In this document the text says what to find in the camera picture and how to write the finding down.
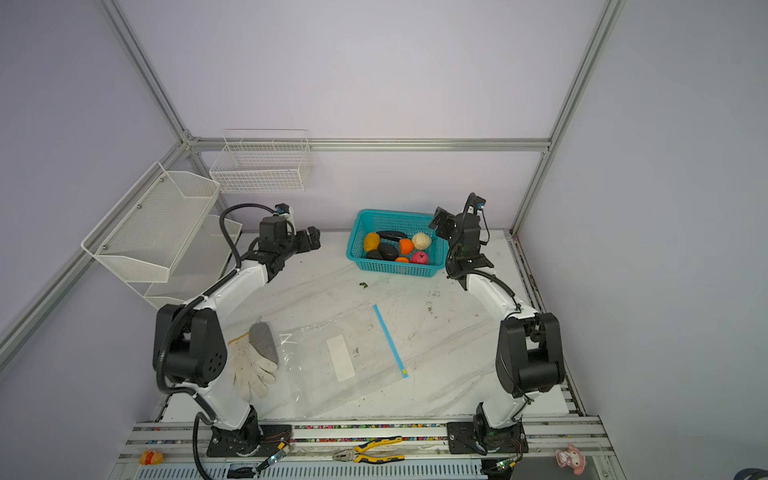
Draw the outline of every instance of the blue plastic basket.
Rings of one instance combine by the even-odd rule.
[[[409,214],[406,212],[390,212],[387,210],[361,210],[357,214],[352,234],[349,235],[349,243],[346,246],[346,257],[357,263],[361,270],[372,272],[399,273],[401,275],[433,276],[445,268],[445,255],[448,253],[448,242],[435,236],[435,231],[429,229],[431,214]],[[413,237],[419,232],[426,233],[432,238],[432,245],[425,253],[429,258],[429,265],[418,263],[388,262],[384,260],[370,260],[366,258],[366,251],[362,248],[362,242],[366,235],[381,230],[396,230],[403,232],[408,237]],[[391,243],[397,247],[397,242],[382,239],[384,243]]]

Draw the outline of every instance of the white table surface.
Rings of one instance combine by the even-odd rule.
[[[244,234],[239,248],[245,250],[254,237]],[[224,338],[247,332],[259,317],[276,337],[283,330],[377,304],[409,377],[314,418],[466,417],[479,402],[503,394],[494,367],[501,319],[491,318],[473,295],[446,278],[444,270],[424,278],[358,269],[346,258],[348,239],[349,232],[322,233],[319,250],[291,257],[272,282],[237,308],[227,321]],[[482,252],[495,265],[498,277],[527,303],[504,232],[492,230]],[[298,419],[291,397],[288,378],[278,367],[270,394],[253,405],[260,419]],[[191,397],[176,394],[163,421],[191,422],[199,410]],[[525,410],[526,416],[565,414],[568,407],[559,386]]]

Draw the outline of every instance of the toy figurine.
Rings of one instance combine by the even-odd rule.
[[[558,460],[560,467],[571,467],[574,469],[576,475],[584,473],[584,468],[587,466],[587,459],[578,451],[573,445],[568,445],[568,450],[555,450],[555,458]]]

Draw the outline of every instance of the white paper label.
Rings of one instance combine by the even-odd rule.
[[[349,350],[346,349],[344,336],[334,336],[332,339],[328,339],[326,343],[328,343],[328,351],[331,354],[333,369],[336,370],[336,379],[343,382],[354,377],[355,368],[352,366]]]

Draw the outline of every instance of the ziplock bag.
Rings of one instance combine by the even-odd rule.
[[[373,305],[278,333],[296,414],[309,418],[402,379]]]

